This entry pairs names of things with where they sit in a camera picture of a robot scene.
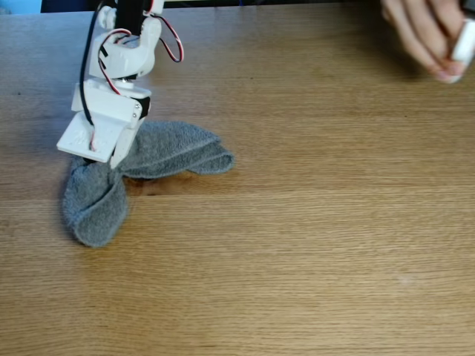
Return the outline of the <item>person's hand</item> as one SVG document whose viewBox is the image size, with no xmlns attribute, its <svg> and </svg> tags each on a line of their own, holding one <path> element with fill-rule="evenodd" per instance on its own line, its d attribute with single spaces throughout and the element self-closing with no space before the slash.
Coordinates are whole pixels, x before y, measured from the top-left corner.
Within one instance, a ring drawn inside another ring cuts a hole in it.
<svg viewBox="0 0 475 356">
<path fill-rule="evenodd" d="M 451 58 L 465 23 L 459 1 L 387 0 L 381 12 L 407 54 L 430 75 L 446 83 L 462 77 L 467 65 Z"/>
</svg>

